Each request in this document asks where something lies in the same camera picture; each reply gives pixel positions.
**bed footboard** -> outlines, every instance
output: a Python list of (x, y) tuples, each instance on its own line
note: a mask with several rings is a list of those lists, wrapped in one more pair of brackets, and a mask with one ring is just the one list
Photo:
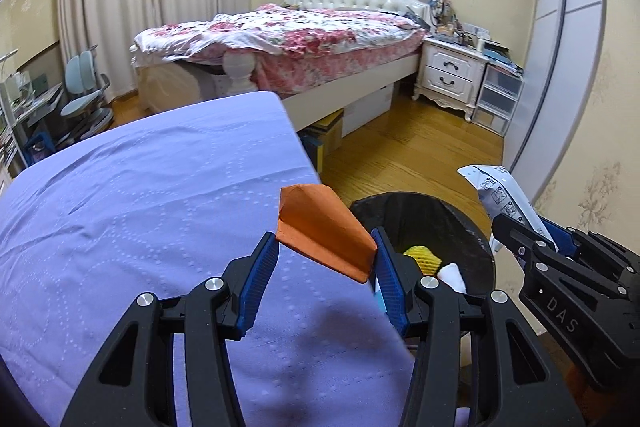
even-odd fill
[(222, 67), (232, 81), (226, 92), (227, 96), (258, 90), (258, 86), (251, 81), (255, 68), (254, 54), (226, 52), (222, 58)]

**metal screw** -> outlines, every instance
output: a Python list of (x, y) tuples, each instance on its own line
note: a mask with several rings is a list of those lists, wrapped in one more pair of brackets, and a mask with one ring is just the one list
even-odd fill
[(152, 293), (143, 293), (142, 295), (138, 295), (136, 302), (138, 306), (149, 306), (154, 301), (154, 296)]
[(491, 299), (494, 302), (497, 302), (499, 304), (503, 304), (505, 302), (507, 302), (508, 297), (507, 294), (505, 292), (503, 292), (502, 290), (494, 290), (491, 292)]
[(433, 289), (433, 288), (437, 288), (438, 284), (440, 283), (435, 277), (431, 277), (430, 275), (427, 275), (422, 279), (420, 279), (420, 284), (425, 288)]
[(212, 277), (206, 283), (204, 283), (204, 287), (207, 290), (211, 290), (211, 291), (219, 290), (224, 285), (225, 285), (225, 282), (222, 279), (220, 279), (220, 277)]

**chair seat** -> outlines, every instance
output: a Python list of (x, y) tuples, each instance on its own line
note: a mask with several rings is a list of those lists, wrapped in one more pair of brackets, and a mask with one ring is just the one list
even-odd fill
[(60, 111), (60, 115), (64, 118), (79, 116), (93, 101), (100, 97), (101, 94), (102, 91), (98, 90), (72, 100), (62, 108), (62, 111)]

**drawer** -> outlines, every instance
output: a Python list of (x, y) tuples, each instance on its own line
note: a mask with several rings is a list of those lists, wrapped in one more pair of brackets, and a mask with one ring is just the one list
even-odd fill
[(463, 55), (455, 55), (445, 52), (435, 46), (430, 46), (427, 51), (427, 66), (440, 71), (455, 74), (461, 78), (469, 78), (473, 71), (475, 61)]
[(473, 83), (455, 74), (440, 71), (435, 68), (424, 68), (422, 85), (428, 89), (433, 89), (451, 98), (467, 102)]

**bed frame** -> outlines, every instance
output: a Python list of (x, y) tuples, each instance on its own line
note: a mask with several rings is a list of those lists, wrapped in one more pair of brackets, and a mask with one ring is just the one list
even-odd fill
[[(428, 19), (430, 0), (287, 0), (302, 9), (369, 9), (388, 12), (413, 12)], [(290, 96), (283, 101), (295, 130), (300, 130), (328, 114), (359, 100), (363, 96), (393, 84), (418, 70), (420, 55), (408, 55), (382, 64), (362, 73), (338, 78), (322, 86)], [(230, 77), (230, 87), (225, 96), (257, 90), (250, 81), (255, 67), (252, 53), (225, 54), (223, 69)], [(138, 87), (143, 105), (154, 112), (161, 112), (190, 103), (201, 102), (216, 96), (203, 96), (197, 79), (178, 64), (163, 64), (139, 68)]]

